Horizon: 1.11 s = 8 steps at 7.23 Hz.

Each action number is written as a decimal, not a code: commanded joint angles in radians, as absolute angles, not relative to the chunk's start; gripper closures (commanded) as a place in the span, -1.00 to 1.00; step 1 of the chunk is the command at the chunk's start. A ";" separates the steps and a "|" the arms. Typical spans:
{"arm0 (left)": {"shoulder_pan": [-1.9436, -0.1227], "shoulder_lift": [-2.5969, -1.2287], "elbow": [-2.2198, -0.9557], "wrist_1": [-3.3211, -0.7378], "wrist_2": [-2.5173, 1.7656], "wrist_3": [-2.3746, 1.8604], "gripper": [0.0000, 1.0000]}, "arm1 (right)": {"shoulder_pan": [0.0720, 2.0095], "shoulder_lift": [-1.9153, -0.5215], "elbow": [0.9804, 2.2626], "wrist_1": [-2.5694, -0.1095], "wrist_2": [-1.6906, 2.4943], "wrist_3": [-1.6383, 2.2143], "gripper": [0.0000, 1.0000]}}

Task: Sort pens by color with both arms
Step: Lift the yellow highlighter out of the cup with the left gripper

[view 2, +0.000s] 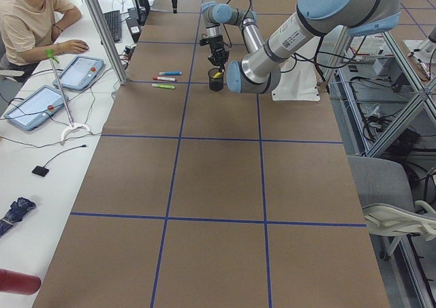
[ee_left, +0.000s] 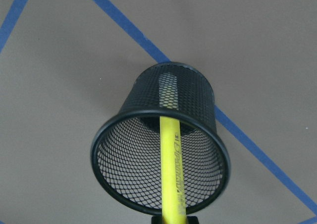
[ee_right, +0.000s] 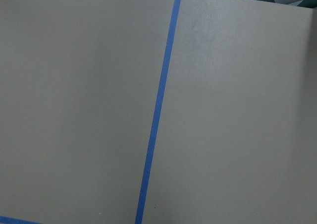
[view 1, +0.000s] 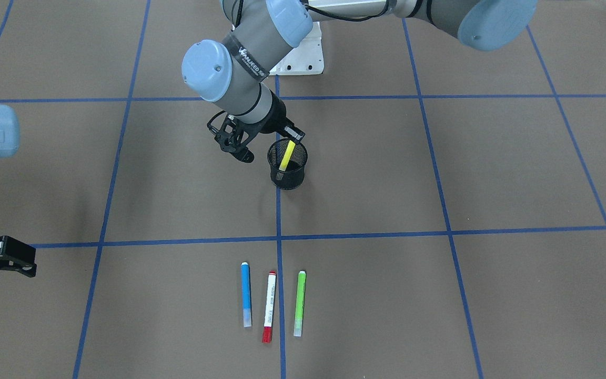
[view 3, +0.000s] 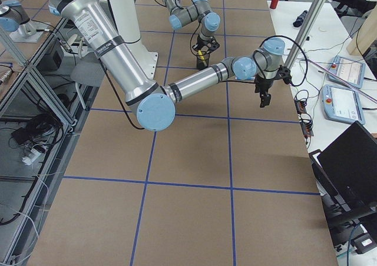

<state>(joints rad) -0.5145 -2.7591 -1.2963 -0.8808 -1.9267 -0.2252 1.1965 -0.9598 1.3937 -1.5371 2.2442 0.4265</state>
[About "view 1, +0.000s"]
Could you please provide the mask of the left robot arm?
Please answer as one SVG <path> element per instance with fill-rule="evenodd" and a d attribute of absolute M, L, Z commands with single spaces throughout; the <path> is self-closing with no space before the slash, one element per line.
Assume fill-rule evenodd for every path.
<path fill-rule="evenodd" d="M 320 22 L 366 22 L 394 15 L 417 18 L 478 51 L 513 41 L 536 12 L 536 1 L 221 1 L 231 23 L 221 41 L 194 43 L 181 63 L 182 78 L 200 98 L 226 115 L 220 128 L 207 123 L 219 148 L 251 163 L 248 144 L 277 133 L 300 143 L 305 133 L 286 115 L 283 101 L 264 84 L 292 63 L 294 74 L 322 67 Z"/>

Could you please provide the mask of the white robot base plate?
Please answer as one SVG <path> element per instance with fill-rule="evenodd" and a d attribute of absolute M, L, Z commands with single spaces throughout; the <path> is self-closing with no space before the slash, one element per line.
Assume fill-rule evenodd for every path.
<path fill-rule="evenodd" d="M 325 61 L 322 50 L 320 22 L 314 22 L 311 32 L 300 45 L 288 53 L 271 68 L 271 75 L 320 75 L 324 72 Z"/>

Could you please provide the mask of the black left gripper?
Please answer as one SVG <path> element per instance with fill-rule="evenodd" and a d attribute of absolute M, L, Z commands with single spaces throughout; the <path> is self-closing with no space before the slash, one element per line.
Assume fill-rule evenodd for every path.
<path fill-rule="evenodd" d="M 288 122 L 286 106 L 278 97 L 272 99 L 271 109 L 260 122 L 245 123 L 236 116 L 227 114 L 221 126 L 216 128 L 213 125 L 214 120 L 225 113 L 226 111 L 220 111 L 210 118 L 207 128 L 224 153 L 231 154 L 233 158 L 243 163 L 254 161 L 255 156 L 248 148 L 248 144 L 259 134 L 278 133 L 294 144 L 300 144 L 306 136 L 306 133 L 297 128 L 293 122 Z"/>

